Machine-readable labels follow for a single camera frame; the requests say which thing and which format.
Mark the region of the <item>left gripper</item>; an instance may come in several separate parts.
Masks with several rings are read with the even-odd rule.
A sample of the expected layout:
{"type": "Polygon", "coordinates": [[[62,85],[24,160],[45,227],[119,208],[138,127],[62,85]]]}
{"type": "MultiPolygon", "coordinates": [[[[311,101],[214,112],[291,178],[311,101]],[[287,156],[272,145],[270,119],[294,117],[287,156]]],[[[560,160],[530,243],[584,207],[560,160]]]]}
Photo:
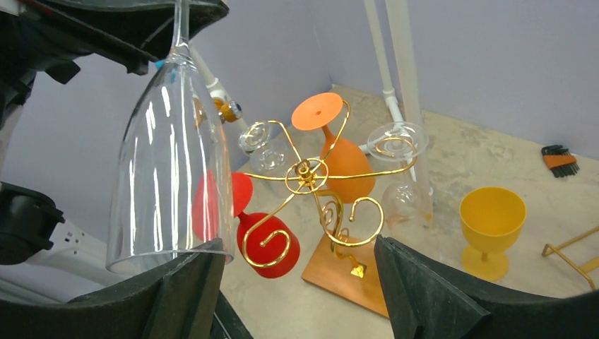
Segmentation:
{"type": "Polygon", "coordinates": [[[174,1],[1,2],[1,120],[31,95],[45,72],[68,83],[79,71],[75,60],[98,54],[144,75],[148,63],[170,49],[174,1]]]}

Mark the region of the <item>red wine glass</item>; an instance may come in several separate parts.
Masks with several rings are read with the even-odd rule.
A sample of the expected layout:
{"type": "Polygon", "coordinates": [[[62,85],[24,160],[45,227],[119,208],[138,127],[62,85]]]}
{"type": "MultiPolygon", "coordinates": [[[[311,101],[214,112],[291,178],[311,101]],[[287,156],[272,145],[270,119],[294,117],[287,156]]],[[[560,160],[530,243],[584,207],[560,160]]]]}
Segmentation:
{"type": "Polygon", "coordinates": [[[239,219],[237,226],[237,246],[246,249],[249,258],[262,266],[253,269],[264,278],[280,278],[289,273],[300,257],[300,243],[290,228],[279,218],[273,216],[256,230],[250,228],[267,216],[266,213],[245,213],[254,188],[250,177],[241,173],[232,173],[233,216],[239,219]],[[263,264],[275,261],[280,255],[285,257],[273,266],[263,264]]]}

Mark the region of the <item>clear ribbed wine glass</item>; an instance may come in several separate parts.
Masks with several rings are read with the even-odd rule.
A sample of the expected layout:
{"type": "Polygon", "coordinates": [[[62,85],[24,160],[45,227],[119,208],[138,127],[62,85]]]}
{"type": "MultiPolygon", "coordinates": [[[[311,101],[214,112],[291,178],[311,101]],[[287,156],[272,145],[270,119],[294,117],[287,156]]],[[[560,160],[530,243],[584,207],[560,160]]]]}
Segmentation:
{"type": "Polygon", "coordinates": [[[418,124],[399,121],[384,124],[367,139],[369,154],[390,174],[381,204],[387,234],[396,239],[417,239],[432,224],[432,202],[422,178],[420,155],[429,144],[429,135],[418,124]]]}

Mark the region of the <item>orange wine glass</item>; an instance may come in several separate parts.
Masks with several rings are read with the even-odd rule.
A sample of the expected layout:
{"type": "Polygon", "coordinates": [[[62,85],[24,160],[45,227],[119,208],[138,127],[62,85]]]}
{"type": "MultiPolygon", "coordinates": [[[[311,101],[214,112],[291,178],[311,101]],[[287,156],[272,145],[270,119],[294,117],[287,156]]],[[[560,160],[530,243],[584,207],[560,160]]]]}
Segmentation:
{"type": "Polygon", "coordinates": [[[342,112],[346,101],[337,93],[320,93],[300,103],[292,114],[292,125],[300,131],[321,129],[325,136],[320,159],[328,166],[328,189],[340,196],[342,203],[353,203],[368,196],[376,183],[374,177],[349,179],[370,174],[373,169],[358,145],[331,132],[328,125],[342,112]]]}

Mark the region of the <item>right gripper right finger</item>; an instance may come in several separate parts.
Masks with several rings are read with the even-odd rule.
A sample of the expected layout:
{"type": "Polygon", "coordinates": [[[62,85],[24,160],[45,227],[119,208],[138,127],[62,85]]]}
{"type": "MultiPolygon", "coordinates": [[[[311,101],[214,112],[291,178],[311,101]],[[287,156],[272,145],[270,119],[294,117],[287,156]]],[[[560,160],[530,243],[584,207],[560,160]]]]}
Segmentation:
{"type": "Polygon", "coordinates": [[[395,338],[597,338],[598,292],[535,295],[476,278],[378,236],[374,254],[395,338]]]}

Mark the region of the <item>clear flute glass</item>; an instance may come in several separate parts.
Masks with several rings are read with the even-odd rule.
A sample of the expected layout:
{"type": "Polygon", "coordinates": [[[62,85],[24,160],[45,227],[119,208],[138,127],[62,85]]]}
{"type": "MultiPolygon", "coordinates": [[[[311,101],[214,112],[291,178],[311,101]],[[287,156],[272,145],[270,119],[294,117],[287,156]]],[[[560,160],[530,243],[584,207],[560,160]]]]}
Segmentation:
{"type": "Polygon", "coordinates": [[[107,270],[136,275],[203,252],[235,256],[227,141],[192,55],[190,3],[174,5],[170,51],[138,100],[119,151],[107,270]]]}

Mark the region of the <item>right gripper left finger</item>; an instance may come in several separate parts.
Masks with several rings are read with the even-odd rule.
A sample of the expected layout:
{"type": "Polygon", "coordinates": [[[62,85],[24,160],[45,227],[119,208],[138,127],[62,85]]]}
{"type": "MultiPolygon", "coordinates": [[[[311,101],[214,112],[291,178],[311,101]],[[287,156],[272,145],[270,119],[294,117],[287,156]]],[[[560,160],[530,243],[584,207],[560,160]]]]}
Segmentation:
{"type": "Polygon", "coordinates": [[[2,338],[208,338],[225,258],[185,254],[66,304],[1,301],[2,338]]]}

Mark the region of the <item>clear round wine glass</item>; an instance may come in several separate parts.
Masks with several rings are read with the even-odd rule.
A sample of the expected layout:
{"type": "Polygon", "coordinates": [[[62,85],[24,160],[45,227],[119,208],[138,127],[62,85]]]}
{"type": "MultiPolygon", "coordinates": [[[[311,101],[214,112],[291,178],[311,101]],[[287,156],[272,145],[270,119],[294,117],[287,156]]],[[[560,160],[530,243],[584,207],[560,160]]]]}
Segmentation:
{"type": "Polygon", "coordinates": [[[292,164],[289,146],[273,136],[273,127],[266,122],[256,122],[241,133],[239,147],[249,156],[256,174],[284,177],[292,164]]]}

